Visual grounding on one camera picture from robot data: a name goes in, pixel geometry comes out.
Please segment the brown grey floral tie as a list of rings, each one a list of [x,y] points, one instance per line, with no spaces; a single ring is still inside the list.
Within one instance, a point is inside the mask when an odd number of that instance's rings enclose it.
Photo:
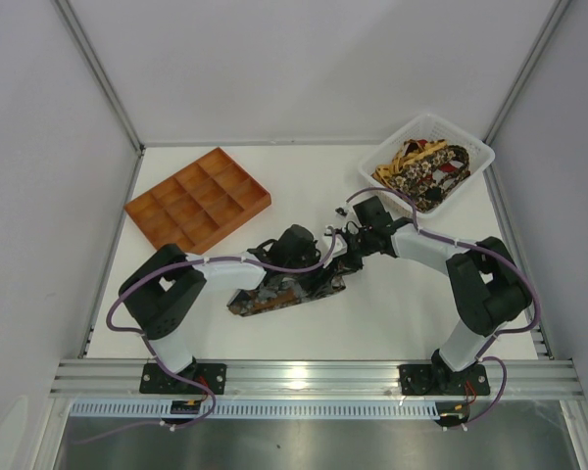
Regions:
[[[308,273],[275,274],[254,290],[238,290],[227,308],[234,315],[249,317],[322,300],[303,298],[299,280],[304,274]]]

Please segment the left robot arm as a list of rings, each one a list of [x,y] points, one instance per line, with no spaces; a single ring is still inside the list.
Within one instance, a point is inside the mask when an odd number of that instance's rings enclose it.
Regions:
[[[167,373],[195,374],[194,353],[180,336],[190,309],[213,292],[232,292],[227,309],[247,317],[330,297],[344,290],[341,257],[346,234],[328,228],[321,251],[314,235],[292,225],[278,239],[238,255],[214,258],[167,244],[120,287],[118,305],[135,321],[135,332]]]

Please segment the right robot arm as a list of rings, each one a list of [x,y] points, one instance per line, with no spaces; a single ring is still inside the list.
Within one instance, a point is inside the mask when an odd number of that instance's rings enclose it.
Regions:
[[[496,237],[455,242],[417,229],[407,217],[394,219],[376,196],[354,205],[353,212],[359,227],[340,232],[346,253],[338,259],[344,267],[358,270],[364,257],[383,254],[447,276],[459,321],[430,366],[404,380],[412,395],[457,393],[503,327],[533,302],[505,244]]]

